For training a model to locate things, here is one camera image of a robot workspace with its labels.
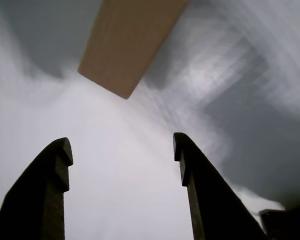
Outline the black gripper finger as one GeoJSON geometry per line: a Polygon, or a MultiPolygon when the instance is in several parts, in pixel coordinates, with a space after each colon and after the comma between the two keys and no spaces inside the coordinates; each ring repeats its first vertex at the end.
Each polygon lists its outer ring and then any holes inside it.
{"type": "Polygon", "coordinates": [[[259,223],[189,136],[175,132],[173,148],[181,184],[187,188],[194,239],[267,239],[259,223]]]}
{"type": "Polygon", "coordinates": [[[68,138],[47,145],[5,195],[0,240],[65,239],[64,193],[73,165],[68,138]]]}

